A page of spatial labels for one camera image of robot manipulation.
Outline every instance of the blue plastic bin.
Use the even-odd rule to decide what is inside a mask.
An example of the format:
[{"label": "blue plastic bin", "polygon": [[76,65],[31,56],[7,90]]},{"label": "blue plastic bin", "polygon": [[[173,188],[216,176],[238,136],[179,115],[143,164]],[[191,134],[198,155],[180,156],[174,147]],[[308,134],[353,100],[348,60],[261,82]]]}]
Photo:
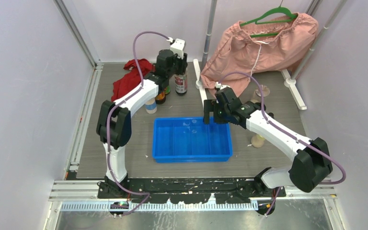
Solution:
[{"label": "blue plastic bin", "polygon": [[228,124],[219,125],[202,117],[156,118],[153,158],[157,163],[227,161],[232,156]]}]

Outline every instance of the white wall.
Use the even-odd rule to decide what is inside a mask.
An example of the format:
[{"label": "white wall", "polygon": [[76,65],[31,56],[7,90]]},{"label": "white wall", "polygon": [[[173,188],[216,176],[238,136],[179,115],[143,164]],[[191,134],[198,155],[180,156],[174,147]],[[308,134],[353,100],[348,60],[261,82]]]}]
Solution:
[{"label": "white wall", "polygon": [[[222,33],[239,20],[260,17],[277,7],[281,0],[218,0],[210,53],[218,45]],[[305,12],[311,0],[284,0],[292,12]],[[102,62],[126,62],[133,58],[135,36],[153,30],[186,41],[189,60],[201,59],[211,0],[67,0],[79,28],[96,49]],[[155,60],[166,47],[163,38],[144,35],[138,40],[138,57]]]},{"label": "white wall", "polygon": [[[336,4],[323,2],[315,16],[325,20]],[[307,134],[346,169],[336,190],[348,229],[368,229],[368,1],[347,1],[297,82]]]},{"label": "white wall", "polygon": [[0,229],[43,228],[91,74],[52,0],[0,0]]}]

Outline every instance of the red cloth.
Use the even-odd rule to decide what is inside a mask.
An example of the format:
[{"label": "red cloth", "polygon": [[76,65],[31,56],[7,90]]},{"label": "red cloth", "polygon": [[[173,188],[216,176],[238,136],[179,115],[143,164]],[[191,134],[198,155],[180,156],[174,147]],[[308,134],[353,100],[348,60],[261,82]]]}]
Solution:
[{"label": "red cloth", "polygon": [[[139,66],[142,70],[143,76],[150,73],[153,70],[153,65],[146,59],[138,60]],[[111,97],[112,101],[125,96],[128,92],[132,91],[136,86],[140,84],[140,74],[139,69],[136,66],[135,60],[128,61],[123,69],[132,70],[125,74],[122,79],[114,82],[114,95]]]}]

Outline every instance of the pink shorts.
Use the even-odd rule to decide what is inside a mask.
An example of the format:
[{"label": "pink shorts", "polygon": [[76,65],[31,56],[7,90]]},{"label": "pink shorts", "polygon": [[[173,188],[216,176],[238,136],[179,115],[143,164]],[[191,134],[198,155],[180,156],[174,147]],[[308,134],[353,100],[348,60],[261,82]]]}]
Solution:
[{"label": "pink shorts", "polygon": [[[233,71],[251,74],[255,63],[253,73],[295,68],[310,48],[318,30],[317,20],[305,13],[296,14],[297,18],[288,23],[251,23],[240,27],[243,22],[237,22],[227,29],[214,55],[201,72],[205,88],[211,89],[214,94],[215,82]],[[282,16],[273,21],[286,19],[287,16]],[[250,37],[253,34],[266,33],[278,35]],[[244,75],[232,74],[227,76],[222,84],[229,85],[239,96],[249,82],[250,78]]]}]

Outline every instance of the clothes hanger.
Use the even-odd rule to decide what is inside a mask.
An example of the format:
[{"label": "clothes hanger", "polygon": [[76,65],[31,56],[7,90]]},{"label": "clothes hanger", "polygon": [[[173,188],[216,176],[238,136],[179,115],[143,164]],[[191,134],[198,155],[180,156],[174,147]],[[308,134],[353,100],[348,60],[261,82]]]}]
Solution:
[{"label": "clothes hanger", "polygon": [[[240,24],[240,26],[244,26],[250,23],[255,23],[255,24],[268,24],[268,23],[285,23],[285,22],[291,22],[292,20],[294,20],[295,18],[297,18],[296,15],[292,14],[291,11],[285,7],[281,7],[281,4],[283,3],[283,0],[280,3],[280,6],[274,9],[271,9],[269,11],[267,11],[266,13],[264,13],[262,16],[255,18],[251,21],[245,22]],[[290,19],[286,19],[286,20],[280,20],[280,21],[267,21],[267,22],[259,22],[259,20],[262,20],[263,18],[275,14],[275,13],[282,13],[285,14],[286,16],[290,17]],[[270,34],[255,34],[255,35],[250,35],[250,37],[263,37],[263,36],[275,36],[278,33],[270,33]]]}]

